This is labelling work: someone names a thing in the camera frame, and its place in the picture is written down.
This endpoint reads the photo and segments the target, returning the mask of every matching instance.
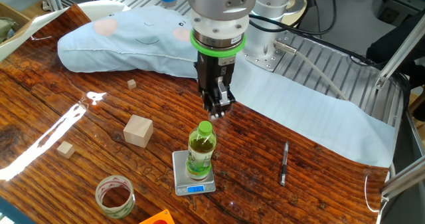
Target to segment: scale display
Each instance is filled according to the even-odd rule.
[[[187,188],[188,193],[193,193],[193,192],[198,192],[198,191],[204,191],[204,185],[199,185],[199,186]]]

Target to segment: wooden block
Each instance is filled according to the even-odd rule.
[[[134,80],[127,81],[127,84],[128,84],[128,88],[130,90],[132,90],[133,88],[135,88],[135,81]]]
[[[153,122],[147,118],[132,115],[124,128],[124,138],[127,143],[146,147],[153,133]]]
[[[58,152],[60,155],[69,158],[75,152],[75,148],[72,144],[63,141],[58,148]]]

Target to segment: black cable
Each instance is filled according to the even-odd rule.
[[[311,31],[300,30],[300,29],[297,29],[297,28],[290,27],[289,25],[285,25],[281,22],[277,22],[277,21],[271,20],[269,18],[261,17],[261,16],[258,16],[258,15],[249,14],[249,17],[253,18],[253,19],[259,19],[261,21],[269,22],[273,25],[277,25],[277,26],[281,27],[282,29],[287,29],[289,31],[295,31],[295,32],[298,32],[298,33],[306,34],[306,35],[324,35],[324,34],[328,33],[333,28],[333,26],[335,25],[335,22],[337,20],[337,0],[332,0],[332,4],[333,4],[332,24],[329,26],[328,29],[321,31],[321,32],[311,32]],[[271,30],[271,29],[261,28],[260,30],[267,31],[267,32],[281,32],[281,31],[283,31],[282,29]]]
[[[298,18],[298,20],[290,25],[290,27],[295,27],[296,25],[300,25],[303,21],[305,15],[307,14],[309,7],[306,7],[303,14]]]
[[[305,8],[305,10],[304,10],[304,12],[303,12],[303,14],[294,22],[294,23],[292,23],[291,25],[290,25],[290,27],[294,27],[294,26],[296,26],[296,25],[298,25],[298,24],[300,24],[301,23],[301,21],[303,20],[303,18],[305,17],[305,15],[307,14],[307,12],[308,12],[308,10],[309,10],[309,8],[308,7],[306,7]],[[257,29],[259,29],[259,30],[261,30],[261,31],[264,31],[264,32],[269,32],[269,33],[279,33],[279,32],[282,32],[282,31],[286,31],[286,29],[285,28],[280,28],[280,29],[267,29],[267,28],[264,28],[264,27],[261,27],[260,25],[257,25],[256,23],[254,23],[253,21],[251,21],[250,20],[250,25],[252,25],[253,27],[255,27],[255,28],[257,28]]]
[[[348,50],[346,50],[344,48],[338,47],[338,46],[336,46],[334,44],[331,44],[331,43],[329,43],[327,41],[324,41],[324,40],[315,38],[315,37],[310,36],[310,35],[305,35],[305,34],[303,34],[301,32],[292,31],[292,33],[294,33],[294,34],[296,34],[298,36],[301,36],[303,38],[306,38],[308,40],[311,40],[313,42],[319,43],[319,44],[321,44],[323,46],[327,46],[327,47],[330,47],[330,48],[335,49],[337,51],[341,51],[342,53],[345,53],[345,54],[347,54],[349,56],[355,57],[356,59],[360,60],[361,62],[365,63],[368,66],[371,66],[371,65],[376,64],[375,62],[371,61],[370,59],[368,59],[366,57],[363,57],[363,56],[361,56],[361,55],[359,55],[357,53],[354,53],[352,51],[348,51]]]
[[[317,10],[317,28],[319,29],[320,33],[320,17],[319,17],[319,6],[316,4],[316,10]]]
[[[409,79],[406,77],[406,75],[395,72],[392,74],[392,77],[394,78],[394,81],[398,83],[400,86],[400,89],[403,93],[403,113],[406,112],[407,108],[409,107],[409,98],[410,98],[410,83]]]
[[[384,62],[379,62],[379,63],[369,63],[369,64],[362,64],[362,63],[359,63],[359,62],[357,62],[357,61],[355,61],[354,59],[353,59],[353,55],[350,55],[349,56],[350,57],[350,59],[351,59],[351,61],[353,61],[353,63],[355,63],[355,64],[357,64],[357,65],[359,65],[359,66],[371,66],[371,67],[374,67],[374,66],[379,66],[379,65],[382,65],[382,64],[385,64],[385,63],[387,63],[388,62],[388,60],[387,61],[384,61]]]

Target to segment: pillow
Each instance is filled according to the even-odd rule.
[[[196,78],[188,17],[158,6],[114,13],[63,36],[58,55],[73,72],[152,70]]]

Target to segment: pen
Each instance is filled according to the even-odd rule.
[[[285,186],[285,177],[286,177],[286,162],[288,161],[288,148],[289,142],[286,141],[284,159],[282,161],[282,171],[280,172],[280,185]]]

